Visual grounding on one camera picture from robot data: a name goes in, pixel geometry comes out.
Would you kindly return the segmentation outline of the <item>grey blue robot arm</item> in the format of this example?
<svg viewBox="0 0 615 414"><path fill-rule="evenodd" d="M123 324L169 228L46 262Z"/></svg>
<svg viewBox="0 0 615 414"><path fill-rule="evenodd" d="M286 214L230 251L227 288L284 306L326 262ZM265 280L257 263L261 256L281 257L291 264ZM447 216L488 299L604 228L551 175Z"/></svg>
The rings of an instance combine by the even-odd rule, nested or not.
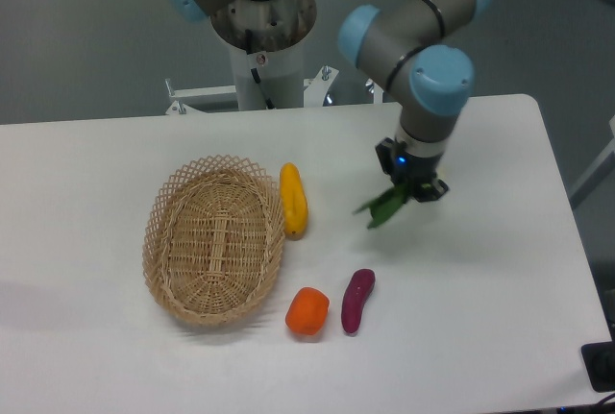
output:
<svg viewBox="0 0 615 414"><path fill-rule="evenodd" d="M299 107L301 45L312 31L314 0L169 0L187 20L208 19L233 60L243 110ZM479 17L491 0L405 0L371 5L343 21L337 45L402 108L393 137L376 148L381 169L403 200L431 202L447 192L437 166L474 86L475 70L445 39Z"/></svg>

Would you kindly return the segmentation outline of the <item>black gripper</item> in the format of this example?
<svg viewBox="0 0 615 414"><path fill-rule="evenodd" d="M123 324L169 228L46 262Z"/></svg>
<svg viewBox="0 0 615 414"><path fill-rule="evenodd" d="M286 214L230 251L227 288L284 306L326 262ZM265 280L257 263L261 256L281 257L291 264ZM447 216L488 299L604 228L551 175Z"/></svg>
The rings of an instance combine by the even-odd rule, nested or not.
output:
<svg viewBox="0 0 615 414"><path fill-rule="evenodd" d="M375 147L382 172L394 184L405 183L412 188L411 198L418 203L435 202L448 191L449 186L438 178L436 167L442 155L422 158L411 154L403 142L385 137Z"/></svg>

